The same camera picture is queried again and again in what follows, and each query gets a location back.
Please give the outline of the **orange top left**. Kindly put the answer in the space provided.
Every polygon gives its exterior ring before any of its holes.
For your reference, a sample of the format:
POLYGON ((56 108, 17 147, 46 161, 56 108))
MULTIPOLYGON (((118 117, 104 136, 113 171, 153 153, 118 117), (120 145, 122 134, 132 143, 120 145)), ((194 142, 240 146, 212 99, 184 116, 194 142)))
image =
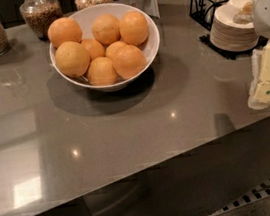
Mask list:
POLYGON ((68 17, 58 18, 48 28, 49 41, 55 48, 66 41, 79 43, 82 36, 80 25, 74 19, 68 17))

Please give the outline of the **orange top middle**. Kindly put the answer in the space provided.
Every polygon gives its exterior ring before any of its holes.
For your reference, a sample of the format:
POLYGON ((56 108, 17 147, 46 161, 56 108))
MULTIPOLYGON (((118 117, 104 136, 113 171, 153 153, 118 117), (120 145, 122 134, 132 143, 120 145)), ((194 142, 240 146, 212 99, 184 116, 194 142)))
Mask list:
POLYGON ((92 23, 92 33, 98 42, 107 46, 119 41, 119 19, 112 14, 99 15, 92 23))

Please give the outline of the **middle glass cereal jar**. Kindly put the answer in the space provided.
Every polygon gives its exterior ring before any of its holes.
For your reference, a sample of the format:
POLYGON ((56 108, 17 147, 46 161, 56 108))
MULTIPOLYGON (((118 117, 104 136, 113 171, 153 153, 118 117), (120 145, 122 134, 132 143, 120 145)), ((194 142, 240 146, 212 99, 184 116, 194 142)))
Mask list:
POLYGON ((24 0, 19 12, 25 23, 41 40, 48 38, 48 28, 53 21, 62 17, 62 8, 58 0, 24 0))

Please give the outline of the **orange partly hidden centre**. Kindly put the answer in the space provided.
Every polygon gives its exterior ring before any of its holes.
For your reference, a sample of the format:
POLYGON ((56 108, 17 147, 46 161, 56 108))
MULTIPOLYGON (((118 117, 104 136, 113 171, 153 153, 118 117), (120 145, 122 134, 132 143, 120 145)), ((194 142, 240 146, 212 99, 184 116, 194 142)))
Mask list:
POLYGON ((120 47, 123 47, 125 45, 126 44, 122 40, 113 42, 105 50, 105 57, 111 59, 114 53, 116 52, 116 50, 120 49, 120 47))

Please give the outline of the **orange front left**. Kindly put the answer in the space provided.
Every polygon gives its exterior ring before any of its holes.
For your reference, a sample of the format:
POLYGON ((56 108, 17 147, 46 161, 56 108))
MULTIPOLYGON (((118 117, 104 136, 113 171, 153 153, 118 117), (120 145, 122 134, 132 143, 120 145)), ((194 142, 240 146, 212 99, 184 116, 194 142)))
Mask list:
POLYGON ((57 69, 68 77, 81 77, 89 68, 90 54, 81 43, 69 42, 61 44, 55 52, 57 69))

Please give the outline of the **white ceramic bowl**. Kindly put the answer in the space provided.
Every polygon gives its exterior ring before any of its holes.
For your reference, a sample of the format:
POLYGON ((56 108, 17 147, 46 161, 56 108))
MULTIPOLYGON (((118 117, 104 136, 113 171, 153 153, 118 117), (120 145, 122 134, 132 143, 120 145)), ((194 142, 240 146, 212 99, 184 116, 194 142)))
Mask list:
POLYGON ((118 19, 122 19, 122 17, 125 15, 126 12, 131 11, 137 11, 141 13, 148 23, 148 29, 149 34, 146 40, 140 44, 139 49, 143 52, 143 55, 146 59, 147 66, 143 68, 141 72, 136 74, 136 76, 133 76, 129 80, 123 80, 122 78, 119 78, 116 84, 110 85, 110 86, 93 86, 88 83, 87 79, 85 77, 75 77, 70 78, 67 75, 65 75, 63 72, 61 72, 57 68, 56 63, 56 56, 55 53, 57 52, 57 49, 53 46, 49 46, 49 57, 51 59, 51 63, 53 63, 53 66, 55 70, 59 73, 59 75, 64 78, 66 81, 69 81, 70 83, 74 84, 75 86, 84 87, 87 89, 93 89, 93 90, 100 90, 105 92, 110 91, 117 91, 120 89, 123 89, 123 87, 126 87, 130 84, 130 82, 136 80, 140 75, 142 75, 152 64, 152 62, 155 60, 156 54, 158 53, 158 48, 160 45, 160 35, 159 30, 156 26, 156 24, 153 22, 153 20, 142 10, 139 10, 133 6, 120 4, 120 3, 110 3, 110 4, 99 4, 97 6, 91 6, 90 8, 86 8, 81 11, 77 11, 76 13, 71 15, 71 18, 74 19, 79 25, 80 28, 82 28, 82 34, 83 37, 86 38, 92 38, 92 23, 95 21, 95 18, 104 15, 104 13, 113 14, 118 19))

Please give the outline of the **orange top right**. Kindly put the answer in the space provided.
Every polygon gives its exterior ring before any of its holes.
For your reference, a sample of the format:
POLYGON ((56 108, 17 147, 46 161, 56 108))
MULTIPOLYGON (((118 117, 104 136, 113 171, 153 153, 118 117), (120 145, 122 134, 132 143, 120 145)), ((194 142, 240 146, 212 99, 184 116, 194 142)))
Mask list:
POLYGON ((139 46, 148 38, 148 22, 144 15, 129 11, 120 20, 119 31, 125 43, 139 46))

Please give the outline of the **small orange centre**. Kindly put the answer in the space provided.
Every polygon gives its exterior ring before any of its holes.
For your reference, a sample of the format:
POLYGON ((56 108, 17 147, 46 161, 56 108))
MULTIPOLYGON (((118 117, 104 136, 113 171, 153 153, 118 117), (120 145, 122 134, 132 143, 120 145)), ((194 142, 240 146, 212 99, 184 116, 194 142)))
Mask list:
POLYGON ((82 40, 81 44, 90 54, 91 60, 94 60, 95 58, 98 58, 98 57, 105 56, 105 53, 104 53, 105 48, 97 40, 86 38, 82 40))

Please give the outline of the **stack of white plates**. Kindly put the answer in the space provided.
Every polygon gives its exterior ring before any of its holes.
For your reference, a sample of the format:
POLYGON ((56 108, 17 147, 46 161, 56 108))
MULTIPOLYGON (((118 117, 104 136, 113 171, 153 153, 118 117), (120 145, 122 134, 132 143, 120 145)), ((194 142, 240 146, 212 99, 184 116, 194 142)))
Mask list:
POLYGON ((214 13, 210 42, 225 51, 243 52, 256 46, 259 36, 253 28, 253 0, 229 0, 214 13))

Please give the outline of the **orange front right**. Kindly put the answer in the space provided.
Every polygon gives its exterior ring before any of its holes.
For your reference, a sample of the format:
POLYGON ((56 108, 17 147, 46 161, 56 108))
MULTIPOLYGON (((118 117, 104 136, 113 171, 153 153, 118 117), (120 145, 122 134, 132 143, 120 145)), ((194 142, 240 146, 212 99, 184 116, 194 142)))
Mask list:
POLYGON ((133 45, 125 45, 117 49, 112 56, 115 71, 123 79, 130 79, 139 74, 147 66, 143 52, 133 45))

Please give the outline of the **orange front middle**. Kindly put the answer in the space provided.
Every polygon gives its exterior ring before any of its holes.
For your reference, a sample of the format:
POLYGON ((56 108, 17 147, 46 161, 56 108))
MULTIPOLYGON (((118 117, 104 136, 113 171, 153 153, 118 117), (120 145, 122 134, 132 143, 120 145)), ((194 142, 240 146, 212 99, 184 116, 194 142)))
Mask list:
POLYGON ((87 74, 87 79, 93 86, 113 85, 118 77, 112 60, 108 57, 98 57, 92 60, 87 74))

